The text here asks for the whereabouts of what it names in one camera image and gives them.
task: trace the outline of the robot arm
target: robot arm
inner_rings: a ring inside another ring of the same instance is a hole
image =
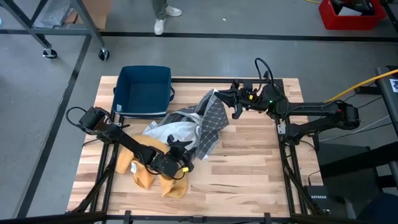
[[[97,107],[91,107],[88,111],[85,111],[78,124],[72,123],[67,116],[67,120],[72,125],[80,128],[86,134],[97,135],[99,140],[108,144],[120,143],[132,151],[141,164],[159,174],[173,179],[177,171],[184,167],[187,167],[189,172],[193,170],[192,159],[195,149],[189,151],[185,149],[185,146],[191,142],[174,141],[173,137],[169,136],[167,143],[170,151],[165,154],[152,146],[138,143],[122,131],[122,128],[129,125],[121,126],[111,122],[109,118],[110,114],[107,111]]]
[[[317,133],[331,128],[352,130],[359,126],[358,109],[343,101],[329,103],[290,103],[281,86],[273,83],[265,85],[260,94],[253,90],[250,80],[243,81],[239,89],[239,80],[235,80],[229,90],[221,90],[215,95],[228,107],[234,107],[232,118],[238,119],[243,111],[255,110],[267,112],[272,119],[286,119],[294,116],[324,116],[305,124],[280,125],[279,134],[284,134],[288,144],[298,145],[304,135]]]

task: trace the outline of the checkered towel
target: checkered towel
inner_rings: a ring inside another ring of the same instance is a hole
[[[195,106],[169,113],[159,124],[161,126],[179,121],[196,121],[200,128],[196,155],[201,160],[207,159],[220,140],[220,131],[229,125],[224,104],[213,94],[214,91],[210,90]],[[192,116],[191,113],[198,114],[201,120],[198,122],[197,116]]]

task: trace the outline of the gray floor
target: gray floor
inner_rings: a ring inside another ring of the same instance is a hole
[[[166,32],[397,35],[389,21],[383,21],[377,29],[368,32],[327,31],[319,20],[318,6],[300,0],[170,0],[169,3],[181,7],[184,14],[181,18],[168,20]],[[17,27],[1,8],[0,17],[3,27]],[[149,1],[113,1],[107,30],[152,32],[153,22]],[[83,39],[49,37],[60,56],[50,61],[40,56],[42,49],[31,37],[0,35],[0,102],[3,105],[0,110],[3,134],[0,139],[4,142],[0,169],[7,171],[0,174],[0,218],[15,215]],[[121,67],[126,65],[165,65],[175,76],[254,77],[253,61],[262,57],[276,77],[299,78],[305,101],[324,101],[374,76],[375,67],[393,65],[398,61],[397,44],[155,37],[104,39],[111,52],[110,60],[98,60],[98,44],[92,41],[68,107],[91,106],[100,77],[118,75]],[[350,102],[359,106],[373,98],[356,96]],[[387,114],[382,101],[360,112],[361,127]],[[326,131],[321,139],[344,133],[347,132]],[[30,216],[65,211],[83,140],[84,134],[80,130],[63,121],[29,211]],[[392,141],[396,141],[396,136],[392,127],[387,126],[331,142],[375,148]]]

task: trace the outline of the yellow cloth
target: yellow cloth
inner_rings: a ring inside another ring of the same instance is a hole
[[[166,144],[149,136],[137,135],[133,136],[132,138],[137,142],[139,142],[140,144],[146,146],[153,146],[164,153],[169,151],[169,147]],[[125,147],[122,147],[121,152],[119,154],[118,162],[116,163],[116,172],[124,174],[126,170],[130,167],[131,162],[135,163],[135,165],[137,166],[137,171],[134,174],[135,183],[144,189],[149,189],[155,179],[155,175],[150,174],[146,170],[145,166],[139,163],[134,158],[134,153],[132,153],[130,150],[126,149]],[[174,178],[176,179],[181,178],[182,175],[183,175],[182,170],[179,170]],[[162,175],[159,175],[159,180],[160,180],[160,186],[162,187],[162,197],[168,196],[172,198],[182,198],[187,192],[188,177],[186,174],[181,180],[173,180],[164,177]]]

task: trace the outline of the wooden tabletop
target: wooden tabletop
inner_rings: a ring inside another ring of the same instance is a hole
[[[116,81],[117,77],[101,78],[95,106],[111,110]],[[283,81],[289,101],[302,102],[299,80],[285,78]],[[195,105],[210,89],[226,90],[231,84],[172,83],[172,86],[176,93],[169,111]],[[226,110],[230,117],[233,109],[226,107]],[[291,116],[290,120],[308,122],[305,116]],[[132,125],[124,131],[142,134],[150,122],[125,119],[125,124]],[[86,137],[86,141],[91,139],[94,137]],[[308,137],[303,140],[312,143]],[[102,142],[96,141],[83,148],[68,210],[74,209],[94,186],[102,147]],[[296,149],[305,185],[308,175],[319,170],[317,155],[304,143]],[[195,169],[188,175],[188,191],[181,199],[162,198],[158,178],[150,190],[144,190],[134,183],[131,172],[115,173],[108,214],[123,215],[125,210],[131,210],[134,215],[261,217],[269,212],[272,217],[289,216],[275,122],[265,113],[244,111],[239,119],[229,119],[229,126],[221,131],[221,140],[208,160],[195,159],[193,163]],[[311,181],[313,185],[322,184],[319,173],[312,175]],[[99,194],[98,210],[102,207],[103,192],[104,187]],[[293,194],[296,212],[299,212],[294,187]]]

